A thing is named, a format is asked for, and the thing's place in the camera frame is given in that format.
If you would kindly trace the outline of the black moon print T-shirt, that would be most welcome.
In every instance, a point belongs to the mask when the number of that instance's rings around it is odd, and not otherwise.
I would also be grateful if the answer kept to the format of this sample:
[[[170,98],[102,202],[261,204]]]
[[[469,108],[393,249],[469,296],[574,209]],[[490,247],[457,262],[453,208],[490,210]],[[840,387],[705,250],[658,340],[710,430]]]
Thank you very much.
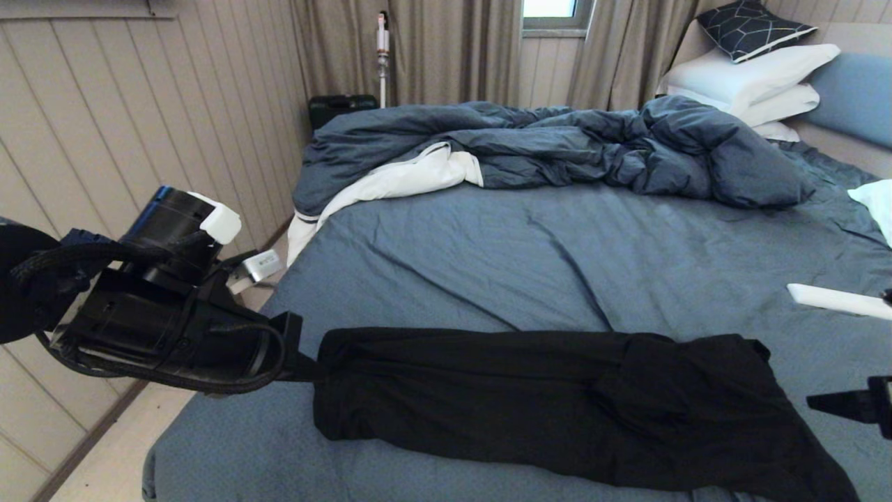
[[[318,349],[314,423],[331,441],[532,465],[622,488],[721,488],[860,502],[737,334],[341,328]]]

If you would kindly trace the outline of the white flat strip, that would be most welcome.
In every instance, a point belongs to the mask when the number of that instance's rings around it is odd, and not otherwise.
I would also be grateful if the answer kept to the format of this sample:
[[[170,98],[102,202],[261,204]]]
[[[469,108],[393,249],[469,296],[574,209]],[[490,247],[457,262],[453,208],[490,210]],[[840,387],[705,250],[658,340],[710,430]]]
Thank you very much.
[[[800,305],[892,321],[892,306],[879,296],[866,296],[842,290],[790,283],[791,298]]]

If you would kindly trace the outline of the white cloth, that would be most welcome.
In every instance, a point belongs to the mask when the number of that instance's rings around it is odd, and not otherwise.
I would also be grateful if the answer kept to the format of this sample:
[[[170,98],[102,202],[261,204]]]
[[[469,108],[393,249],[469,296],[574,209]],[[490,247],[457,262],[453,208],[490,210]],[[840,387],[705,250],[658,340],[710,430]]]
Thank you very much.
[[[892,178],[860,185],[847,191],[848,197],[863,204],[892,249]]]

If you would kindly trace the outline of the white sheet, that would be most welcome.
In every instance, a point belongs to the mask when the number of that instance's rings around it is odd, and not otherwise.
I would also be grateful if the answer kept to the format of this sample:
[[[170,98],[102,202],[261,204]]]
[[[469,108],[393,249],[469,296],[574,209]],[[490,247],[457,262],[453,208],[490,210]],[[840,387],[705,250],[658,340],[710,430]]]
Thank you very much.
[[[287,231],[286,265],[292,266],[326,220],[346,207],[373,200],[448,190],[462,183],[484,187],[480,162],[471,153],[453,151],[445,141],[428,146],[408,161],[381,165],[338,192],[326,204],[320,216],[294,213]]]

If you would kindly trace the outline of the blue bed sheet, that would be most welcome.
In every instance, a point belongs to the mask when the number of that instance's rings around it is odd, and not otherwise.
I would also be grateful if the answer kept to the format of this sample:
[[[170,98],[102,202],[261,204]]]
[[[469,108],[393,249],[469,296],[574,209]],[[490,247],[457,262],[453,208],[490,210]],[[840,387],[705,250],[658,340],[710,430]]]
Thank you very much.
[[[806,397],[892,374],[892,322],[795,303],[787,284],[876,296],[892,249],[848,191],[875,176],[804,143],[781,151],[815,193],[781,211],[638,196],[604,184],[481,190],[354,204],[310,241],[264,306],[331,328],[617,330],[676,340],[738,333],[771,368],[861,502],[892,502],[892,444]],[[147,502],[762,502],[704,488],[613,488],[519,465],[468,463],[381,441],[331,442],[312,386],[196,396],[150,450]]]

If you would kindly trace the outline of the black hard case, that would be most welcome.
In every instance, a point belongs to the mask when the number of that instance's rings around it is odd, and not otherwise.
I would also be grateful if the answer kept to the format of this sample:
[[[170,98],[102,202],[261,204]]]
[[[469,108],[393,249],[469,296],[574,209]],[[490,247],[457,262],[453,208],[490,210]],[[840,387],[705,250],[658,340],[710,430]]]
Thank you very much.
[[[315,131],[340,115],[379,107],[377,98],[367,94],[312,96],[308,102],[310,127]]]

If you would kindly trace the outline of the white pillow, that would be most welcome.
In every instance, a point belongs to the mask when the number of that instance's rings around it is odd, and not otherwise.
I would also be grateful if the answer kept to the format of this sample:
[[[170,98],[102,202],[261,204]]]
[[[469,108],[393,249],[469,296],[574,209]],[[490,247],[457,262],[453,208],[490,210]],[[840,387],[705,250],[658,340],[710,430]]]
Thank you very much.
[[[727,112],[742,120],[750,127],[762,126],[774,121],[783,121],[787,118],[805,114],[815,110],[821,102],[819,93],[809,84],[799,84],[785,90],[776,96],[761,100],[752,105],[731,105],[717,99],[708,98],[692,90],[669,86],[667,95],[685,96],[694,99],[701,104],[714,106],[722,112]]]
[[[839,54],[834,44],[800,45],[733,63],[716,48],[669,70],[656,94],[687,96],[724,112],[740,112],[805,82]]]
[[[787,126],[781,121],[772,121],[771,123],[764,123],[761,125],[756,125],[752,127],[752,130],[755,133],[759,134],[759,136],[764,137],[766,140],[770,141],[783,141],[790,143],[797,143],[801,141],[800,134]]]

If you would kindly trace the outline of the blue headboard cushion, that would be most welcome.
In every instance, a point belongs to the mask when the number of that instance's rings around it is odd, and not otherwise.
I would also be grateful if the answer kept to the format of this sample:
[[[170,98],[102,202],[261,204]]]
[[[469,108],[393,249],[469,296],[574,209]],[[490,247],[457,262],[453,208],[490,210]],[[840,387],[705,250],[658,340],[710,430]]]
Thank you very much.
[[[892,150],[892,57],[842,53],[809,84],[820,102],[806,123]]]

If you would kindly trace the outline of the white stick vacuum cleaner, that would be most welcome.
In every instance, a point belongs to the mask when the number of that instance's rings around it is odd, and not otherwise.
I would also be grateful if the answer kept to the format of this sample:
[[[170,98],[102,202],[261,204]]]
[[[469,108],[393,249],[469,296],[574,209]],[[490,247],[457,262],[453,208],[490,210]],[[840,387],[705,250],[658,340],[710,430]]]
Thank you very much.
[[[376,53],[379,106],[383,109],[387,107],[387,83],[390,74],[390,32],[386,10],[380,10],[377,15]]]

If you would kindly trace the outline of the crumpled blue duvet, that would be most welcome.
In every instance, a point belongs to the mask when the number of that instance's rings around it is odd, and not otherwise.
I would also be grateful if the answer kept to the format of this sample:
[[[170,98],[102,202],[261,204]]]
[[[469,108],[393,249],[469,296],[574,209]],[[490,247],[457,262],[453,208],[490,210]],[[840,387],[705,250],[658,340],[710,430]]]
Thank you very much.
[[[796,206],[815,191],[803,169],[744,121],[684,96],[622,111],[466,102],[335,118],[304,151],[294,207],[318,218],[373,169],[437,144],[471,155],[471,181],[487,190],[602,182],[738,208]]]

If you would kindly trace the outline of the beige curtain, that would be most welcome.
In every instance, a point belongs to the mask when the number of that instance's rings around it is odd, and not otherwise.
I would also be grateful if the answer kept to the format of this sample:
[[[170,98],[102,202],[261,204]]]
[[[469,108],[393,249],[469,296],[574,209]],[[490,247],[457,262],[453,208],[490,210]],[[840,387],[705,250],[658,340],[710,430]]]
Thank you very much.
[[[379,95],[376,32],[388,16],[387,106],[520,103],[523,0],[291,0],[309,96]]]
[[[689,23],[732,0],[596,0],[567,104],[637,109],[656,95]]]

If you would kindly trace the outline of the dark patterned pillow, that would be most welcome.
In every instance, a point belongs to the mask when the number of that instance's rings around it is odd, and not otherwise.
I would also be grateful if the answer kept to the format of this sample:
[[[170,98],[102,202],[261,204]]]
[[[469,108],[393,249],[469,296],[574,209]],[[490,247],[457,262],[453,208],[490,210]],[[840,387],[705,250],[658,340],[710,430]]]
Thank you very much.
[[[695,21],[735,64],[791,47],[818,31],[816,26],[777,16],[759,0],[735,0],[706,10]]]

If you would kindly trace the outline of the grey framed window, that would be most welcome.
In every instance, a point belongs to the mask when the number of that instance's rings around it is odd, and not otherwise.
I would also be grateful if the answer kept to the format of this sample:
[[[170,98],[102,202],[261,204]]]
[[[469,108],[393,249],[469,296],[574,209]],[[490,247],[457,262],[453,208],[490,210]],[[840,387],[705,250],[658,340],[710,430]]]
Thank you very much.
[[[523,0],[526,31],[577,31],[588,28],[597,0]]]

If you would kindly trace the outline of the beige upholstered bed frame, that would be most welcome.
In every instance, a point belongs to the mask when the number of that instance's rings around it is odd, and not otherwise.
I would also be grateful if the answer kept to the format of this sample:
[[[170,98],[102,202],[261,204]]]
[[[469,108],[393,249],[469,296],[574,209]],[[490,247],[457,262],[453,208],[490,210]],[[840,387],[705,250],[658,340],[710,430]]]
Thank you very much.
[[[866,22],[816,22],[809,20],[807,24],[816,26],[818,31],[801,42],[791,45],[837,45],[841,53],[872,54],[892,57],[892,24],[870,24]],[[684,33],[679,49],[672,65],[666,71],[679,66],[686,61],[694,60],[717,46],[705,35],[703,29],[695,20],[689,23]],[[805,114],[787,118],[781,123],[794,128],[803,142],[817,147],[825,155],[829,155],[838,161],[851,163],[870,174],[882,178],[892,178],[892,150],[886,149],[866,141],[855,139],[842,133],[822,128],[803,119]]]

